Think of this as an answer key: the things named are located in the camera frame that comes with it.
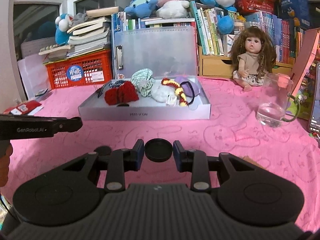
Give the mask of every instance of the open box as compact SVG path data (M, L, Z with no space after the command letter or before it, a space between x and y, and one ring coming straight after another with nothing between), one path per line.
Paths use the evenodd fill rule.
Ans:
M129 106L110 106L105 102L104 93L109 89L109 81L103 95L93 93L78 108L83 120L137 121L137 120L196 120L209 119L211 104L197 79L197 55L194 28L163 27L139 29L115 33L116 48L115 76L130 80L136 71L149 68L153 71L155 83L164 77L174 79L184 76L194 82L200 90L189 106L167 106L153 98L142 97L130 102ZM137 55L137 48L142 49Z

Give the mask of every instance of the water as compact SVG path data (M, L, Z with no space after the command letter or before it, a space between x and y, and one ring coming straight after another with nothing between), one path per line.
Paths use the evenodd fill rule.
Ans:
M285 109L277 104L264 103L259 105L257 111L257 120L263 125L270 127L279 127L281 125L281 119L285 115Z

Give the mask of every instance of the red knitted item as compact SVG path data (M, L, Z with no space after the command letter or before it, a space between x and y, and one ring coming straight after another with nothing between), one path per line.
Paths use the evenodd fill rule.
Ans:
M119 88L111 88L104 94L104 100L110 106L139 100L134 85L126 81Z

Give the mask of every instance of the doll hair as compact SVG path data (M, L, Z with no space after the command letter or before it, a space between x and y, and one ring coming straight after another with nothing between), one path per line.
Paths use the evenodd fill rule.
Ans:
M246 53L244 44L246 39L249 37L258 38L261 41L261 50L258 57L258 76L261 76L265 71L272 73L272 68L276 65L277 57L275 47L270 37L263 30L255 26L251 26L250 28L242 31L232 45L231 60L234 69L238 70L239 67L238 56Z

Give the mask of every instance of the finger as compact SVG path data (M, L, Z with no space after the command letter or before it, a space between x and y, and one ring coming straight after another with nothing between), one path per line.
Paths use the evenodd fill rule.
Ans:
M4 187L7 184L8 180L9 180L8 175L6 175L4 177L1 177L1 179L0 179L0 187Z
M13 147L12 147L12 144L9 144L8 147L7 147L7 150L5 151L5 155L6 156L11 156L13 153Z
M10 157L9 156L5 155L0 158L0 169L9 167L9 164L10 164Z
M0 169L0 187L4 187L8 182L9 167Z

